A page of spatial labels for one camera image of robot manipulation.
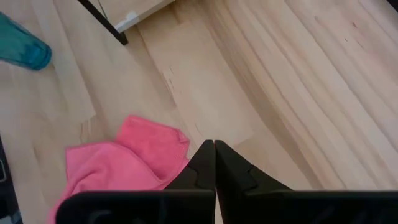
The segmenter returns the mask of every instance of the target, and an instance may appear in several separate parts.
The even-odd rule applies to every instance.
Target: pink cloth
[[[115,142],[67,149],[67,187],[50,211],[55,223],[59,205],[88,190],[163,190],[188,164],[189,139],[178,129],[129,116]]]

